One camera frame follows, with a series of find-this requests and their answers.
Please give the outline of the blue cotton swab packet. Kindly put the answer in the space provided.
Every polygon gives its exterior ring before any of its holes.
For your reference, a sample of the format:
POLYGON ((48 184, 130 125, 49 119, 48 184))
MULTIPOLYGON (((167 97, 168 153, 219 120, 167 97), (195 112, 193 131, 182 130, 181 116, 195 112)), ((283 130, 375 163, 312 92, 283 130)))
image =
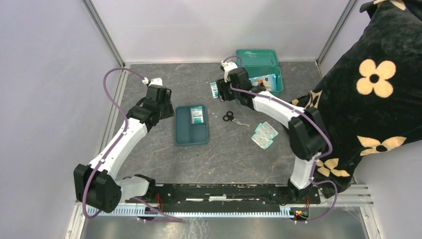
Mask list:
POLYGON ((249 78, 252 86, 259 86, 265 88, 267 91, 277 90, 277 77, 275 74, 268 74, 258 77, 249 78))

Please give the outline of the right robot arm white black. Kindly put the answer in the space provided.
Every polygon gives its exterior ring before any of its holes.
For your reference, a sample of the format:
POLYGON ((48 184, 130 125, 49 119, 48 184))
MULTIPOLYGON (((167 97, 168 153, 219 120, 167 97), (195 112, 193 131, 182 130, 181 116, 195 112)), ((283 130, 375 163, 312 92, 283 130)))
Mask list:
POLYGON ((224 77, 217 80, 216 85, 222 101, 237 100, 243 106, 272 117, 286 128, 295 155, 287 195, 293 203, 302 202, 308 195, 306 188, 314 183, 316 162, 333 151, 320 112, 314 107, 306 109, 287 103, 263 87, 253 86, 247 71, 235 63, 224 63, 221 69, 224 77))

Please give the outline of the black handled scissors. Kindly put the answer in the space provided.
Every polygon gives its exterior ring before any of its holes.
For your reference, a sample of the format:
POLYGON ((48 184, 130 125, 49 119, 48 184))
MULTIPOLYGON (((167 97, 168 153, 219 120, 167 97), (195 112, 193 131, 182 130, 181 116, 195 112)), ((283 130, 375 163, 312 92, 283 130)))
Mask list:
POLYGON ((233 114, 233 112, 232 112, 232 111, 227 111, 227 112, 225 113, 225 115, 222 117, 222 119, 223 119, 225 122, 231 121, 231 122, 236 123, 236 124, 237 124, 237 125, 239 125, 239 126, 250 127, 250 125, 249 125, 249 124, 245 124, 245 123, 242 123, 242 122, 240 122, 239 120, 237 120, 237 119, 234 117, 234 114, 233 114))

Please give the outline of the teal plastic tray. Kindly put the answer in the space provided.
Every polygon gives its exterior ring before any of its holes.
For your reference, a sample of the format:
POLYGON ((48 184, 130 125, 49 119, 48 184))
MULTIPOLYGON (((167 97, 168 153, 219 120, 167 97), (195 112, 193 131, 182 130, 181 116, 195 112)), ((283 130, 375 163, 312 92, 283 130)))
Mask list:
POLYGON ((175 143, 178 146, 207 144, 210 139, 208 111, 204 105, 179 106, 175 109, 175 143), (204 123, 191 124, 191 107, 204 107, 204 123))

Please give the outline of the small teal wipe sachet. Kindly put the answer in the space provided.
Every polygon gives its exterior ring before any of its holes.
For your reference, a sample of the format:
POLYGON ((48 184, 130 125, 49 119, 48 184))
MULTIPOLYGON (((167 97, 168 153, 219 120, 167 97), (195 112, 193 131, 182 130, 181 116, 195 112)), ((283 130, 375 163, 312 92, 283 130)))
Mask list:
POLYGON ((217 99, 219 97, 219 93, 218 93, 218 87, 217 87, 216 82, 210 83, 210 87, 211 87, 212 97, 214 99, 217 99))

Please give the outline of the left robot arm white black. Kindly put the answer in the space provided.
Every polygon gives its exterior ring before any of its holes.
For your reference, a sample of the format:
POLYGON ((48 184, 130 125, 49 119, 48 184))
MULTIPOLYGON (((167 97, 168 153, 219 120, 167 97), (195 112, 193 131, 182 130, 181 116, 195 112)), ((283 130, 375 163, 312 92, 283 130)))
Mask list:
POLYGON ((76 166, 74 185, 79 202, 111 213, 120 202, 131 198, 139 197, 145 203, 156 198, 152 178, 135 175, 117 180, 116 176, 134 147, 159 120, 174 116, 171 95, 170 89, 151 84, 146 96, 127 112, 123 125, 103 151, 89 164, 76 166))

